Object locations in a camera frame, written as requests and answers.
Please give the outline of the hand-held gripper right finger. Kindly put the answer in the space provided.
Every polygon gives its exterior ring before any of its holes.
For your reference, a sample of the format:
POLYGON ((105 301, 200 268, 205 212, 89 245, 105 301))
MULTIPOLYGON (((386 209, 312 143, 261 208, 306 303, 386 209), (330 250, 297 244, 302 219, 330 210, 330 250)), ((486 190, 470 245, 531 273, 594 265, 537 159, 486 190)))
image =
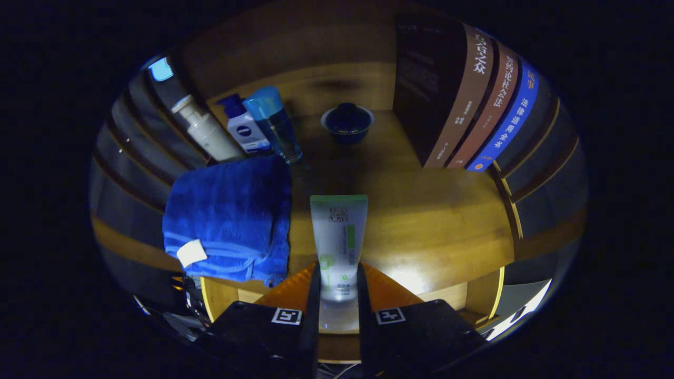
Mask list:
POLYGON ((363 262, 357 290, 366 378, 438 378, 488 344, 445 300, 424 301, 363 262))

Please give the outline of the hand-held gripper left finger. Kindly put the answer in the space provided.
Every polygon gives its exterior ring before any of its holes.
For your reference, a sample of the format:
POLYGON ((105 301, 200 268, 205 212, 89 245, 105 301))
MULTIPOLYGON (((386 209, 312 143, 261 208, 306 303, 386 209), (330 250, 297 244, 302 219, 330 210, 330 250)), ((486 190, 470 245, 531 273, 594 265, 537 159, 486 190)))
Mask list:
POLYGON ((238 378, 314 378, 321 270, 315 263, 257 302, 235 301, 196 341, 207 367, 238 378))

